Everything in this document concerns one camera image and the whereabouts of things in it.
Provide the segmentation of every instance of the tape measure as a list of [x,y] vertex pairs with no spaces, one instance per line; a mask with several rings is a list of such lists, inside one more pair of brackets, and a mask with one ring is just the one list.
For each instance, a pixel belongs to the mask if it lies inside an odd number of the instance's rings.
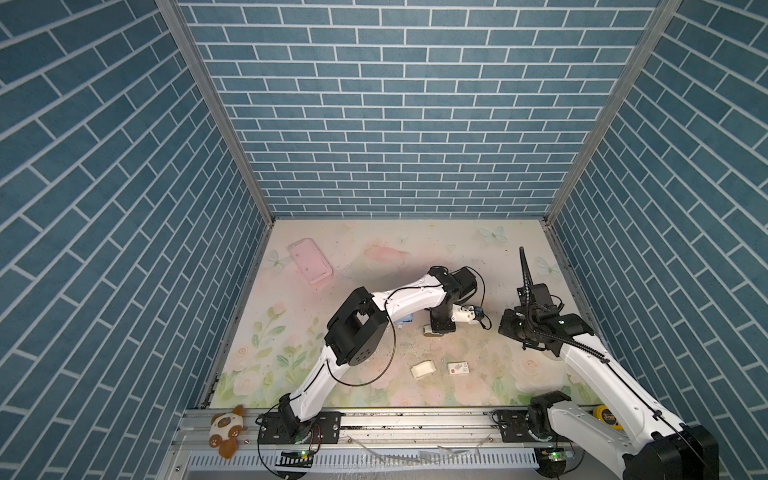
[[592,412],[592,415],[604,424],[610,426],[613,429],[616,430],[624,430],[624,427],[621,426],[621,424],[616,420],[616,417],[613,413],[608,409],[607,406],[601,405],[597,407],[594,412]]

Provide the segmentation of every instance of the table surface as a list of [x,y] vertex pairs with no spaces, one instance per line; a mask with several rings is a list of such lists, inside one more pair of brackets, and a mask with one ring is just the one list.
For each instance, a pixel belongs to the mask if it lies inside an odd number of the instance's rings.
[[[333,277],[311,286],[288,246],[311,238],[333,267]],[[326,324],[350,292],[389,290],[425,275],[432,265],[474,267],[488,288],[483,308],[493,328],[458,324],[455,333],[425,337],[426,311],[397,328],[392,365],[372,385],[337,385],[325,407],[525,405],[531,396],[560,389],[574,401],[596,404],[592,390],[551,353],[498,333],[506,308],[519,305],[518,248],[525,248],[535,283],[546,283],[578,313],[541,225],[536,220],[278,220],[233,338],[210,407],[269,408],[307,376],[323,346]],[[480,304],[482,288],[471,304]],[[379,348],[343,380],[366,382],[386,366],[392,348],[387,327]],[[437,371],[414,379],[411,367],[432,360]],[[469,374],[449,375],[449,362],[469,364]]]

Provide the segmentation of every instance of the blue brick wall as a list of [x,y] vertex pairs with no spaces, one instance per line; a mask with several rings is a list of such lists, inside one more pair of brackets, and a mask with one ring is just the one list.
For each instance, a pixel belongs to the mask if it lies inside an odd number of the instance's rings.
[[656,3],[181,2],[278,217],[540,217]]
[[152,0],[0,3],[0,478],[144,478],[263,229]]
[[768,3],[685,0],[556,231],[621,362],[766,478]]

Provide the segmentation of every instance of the pink phone case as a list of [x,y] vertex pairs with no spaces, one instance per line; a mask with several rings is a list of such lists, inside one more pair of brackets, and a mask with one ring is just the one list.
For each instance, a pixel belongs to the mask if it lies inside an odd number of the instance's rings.
[[310,285],[317,285],[333,276],[333,268],[311,238],[289,246],[288,253]]

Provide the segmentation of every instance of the brown and white dog toy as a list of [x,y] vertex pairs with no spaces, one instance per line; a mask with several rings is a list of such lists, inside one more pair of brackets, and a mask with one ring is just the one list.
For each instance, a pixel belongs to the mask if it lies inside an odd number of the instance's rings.
[[238,405],[229,413],[220,413],[210,420],[208,445],[218,447],[222,458],[232,458],[237,451],[237,436],[243,431],[244,407]]

